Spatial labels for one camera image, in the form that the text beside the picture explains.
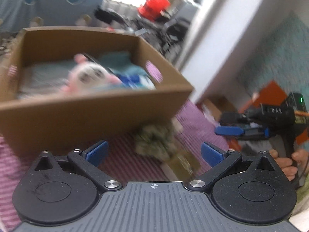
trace gray fabric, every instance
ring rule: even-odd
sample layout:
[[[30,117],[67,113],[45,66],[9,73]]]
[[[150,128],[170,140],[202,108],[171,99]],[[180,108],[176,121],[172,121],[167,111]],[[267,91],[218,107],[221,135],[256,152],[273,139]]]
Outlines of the gray fabric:
[[[83,14],[92,16],[102,0],[79,0],[70,4],[67,0],[34,0],[33,5],[26,0],[0,0],[0,32],[18,32],[28,27],[34,17],[41,17],[45,26],[75,25]]]

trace teal cloth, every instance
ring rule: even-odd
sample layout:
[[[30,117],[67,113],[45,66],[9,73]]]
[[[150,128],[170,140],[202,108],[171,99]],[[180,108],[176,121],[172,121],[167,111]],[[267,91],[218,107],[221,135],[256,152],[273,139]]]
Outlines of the teal cloth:
[[[107,70],[111,70],[115,75],[122,76],[148,76],[147,72],[141,67],[134,65],[130,60],[130,53],[110,52],[100,55],[98,62]]]

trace stuffed animal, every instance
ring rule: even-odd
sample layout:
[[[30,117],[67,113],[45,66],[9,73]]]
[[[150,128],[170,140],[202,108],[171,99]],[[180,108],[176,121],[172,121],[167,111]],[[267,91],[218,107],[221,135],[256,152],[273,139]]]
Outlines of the stuffed animal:
[[[109,74],[101,65],[90,62],[83,54],[74,57],[75,66],[68,77],[68,85],[62,88],[65,92],[77,92],[107,84],[121,84],[119,78]]]

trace pink striped mat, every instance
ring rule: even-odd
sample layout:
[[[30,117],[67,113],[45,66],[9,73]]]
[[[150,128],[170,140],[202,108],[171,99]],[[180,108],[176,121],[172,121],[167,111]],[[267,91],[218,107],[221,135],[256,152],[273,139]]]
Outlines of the pink striped mat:
[[[214,134],[214,126],[191,102],[187,102],[176,117],[183,126],[177,139],[200,160],[199,173],[206,172],[210,167],[200,156],[200,145],[209,141],[227,150],[227,143]],[[135,154],[130,134],[112,138],[109,144],[109,156],[100,168],[122,184],[128,181],[167,180],[159,161]],[[12,204],[12,193],[33,159],[16,157],[4,139],[0,138],[0,217],[8,230],[12,230],[20,222]]]

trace metal screw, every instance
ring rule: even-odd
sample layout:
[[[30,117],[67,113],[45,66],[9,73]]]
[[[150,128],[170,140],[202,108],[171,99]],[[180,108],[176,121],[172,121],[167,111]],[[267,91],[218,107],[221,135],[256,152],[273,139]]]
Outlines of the metal screw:
[[[201,180],[193,180],[190,182],[190,185],[192,187],[203,187],[205,186],[205,182],[201,181]]]
[[[106,181],[104,183],[104,186],[106,186],[107,188],[116,188],[120,186],[120,182],[115,181],[115,180],[110,180],[110,181]]]

